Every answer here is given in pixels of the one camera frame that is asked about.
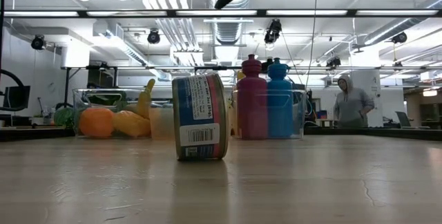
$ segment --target gray hoodie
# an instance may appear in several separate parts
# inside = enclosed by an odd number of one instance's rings
[[[347,75],[342,75],[339,80],[347,82],[347,90],[338,94],[334,105],[334,116],[338,118],[338,126],[343,128],[367,127],[367,116],[361,110],[372,110],[373,100],[361,88],[354,88],[353,82]]]

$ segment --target computer screen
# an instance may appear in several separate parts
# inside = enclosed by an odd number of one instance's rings
[[[406,113],[397,111],[396,114],[398,115],[398,119],[399,119],[399,122],[401,123],[402,127],[410,127],[411,126]]]
[[[15,108],[24,104],[28,108],[30,86],[25,86],[24,92],[18,86],[6,87],[3,98],[3,107]]]

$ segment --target table surface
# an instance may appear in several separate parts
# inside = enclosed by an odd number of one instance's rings
[[[172,142],[0,143],[1,223],[441,223],[442,142],[233,140],[178,162]]]

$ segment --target hood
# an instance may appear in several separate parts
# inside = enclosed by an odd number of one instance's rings
[[[350,92],[353,89],[353,81],[348,75],[341,75],[338,82],[339,80],[345,80],[345,82],[347,82],[347,92]]]

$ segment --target pink water bottle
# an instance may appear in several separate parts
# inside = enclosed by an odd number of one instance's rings
[[[238,82],[238,132],[242,139],[267,138],[267,82],[259,78],[261,62],[249,55],[242,62],[246,75]]]

